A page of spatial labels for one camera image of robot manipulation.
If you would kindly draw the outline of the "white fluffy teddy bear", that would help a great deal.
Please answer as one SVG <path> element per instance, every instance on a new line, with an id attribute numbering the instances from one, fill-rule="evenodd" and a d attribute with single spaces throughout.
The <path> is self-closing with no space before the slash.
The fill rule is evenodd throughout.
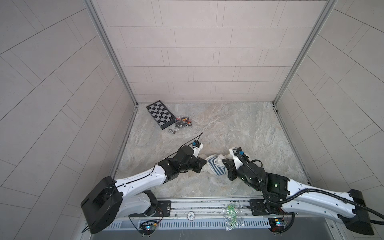
<path id="1" fill-rule="evenodd" d="M 214 175 L 226 175 L 231 182 L 237 178 L 236 165 L 233 158 L 227 158 L 224 155 L 211 155 L 206 158 L 206 161 Z"/>

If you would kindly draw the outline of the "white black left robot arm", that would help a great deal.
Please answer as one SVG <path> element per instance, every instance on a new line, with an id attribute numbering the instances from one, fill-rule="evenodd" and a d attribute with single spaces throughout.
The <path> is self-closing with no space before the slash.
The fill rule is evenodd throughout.
<path id="1" fill-rule="evenodd" d="M 110 176 L 101 179 L 81 202 L 88 224 L 85 229 L 97 234 L 116 218 L 154 214 L 159 202 L 150 188 L 172 181 L 181 173 L 200 173 L 207 162 L 198 156 L 202 149 L 203 144 L 194 141 L 140 174 L 118 180 Z"/>

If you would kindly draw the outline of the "blue white striped knit sweater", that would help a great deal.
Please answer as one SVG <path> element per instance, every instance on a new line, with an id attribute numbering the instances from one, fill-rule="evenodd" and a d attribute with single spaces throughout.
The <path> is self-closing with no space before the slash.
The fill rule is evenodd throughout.
<path id="1" fill-rule="evenodd" d="M 224 155 L 211 155 L 206 159 L 209 167 L 216 176 L 223 176 L 228 174 L 226 167 L 222 163 L 223 159 L 225 159 Z"/>

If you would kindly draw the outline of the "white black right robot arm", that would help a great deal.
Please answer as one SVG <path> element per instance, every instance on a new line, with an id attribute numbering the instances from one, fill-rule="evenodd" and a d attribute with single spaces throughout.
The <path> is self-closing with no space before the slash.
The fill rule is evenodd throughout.
<path id="1" fill-rule="evenodd" d="M 254 161 L 240 162 L 224 159 L 228 179 L 241 179 L 247 186 L 263 194 L 268 212 L 278 210 L 287 214 L 305 213 L 344 224 L 351 232 L 374 235 L 373 225 L 383 225 L 383 214 L 366 206 L 361 191 L 327 191 L 267 173 Z"/>

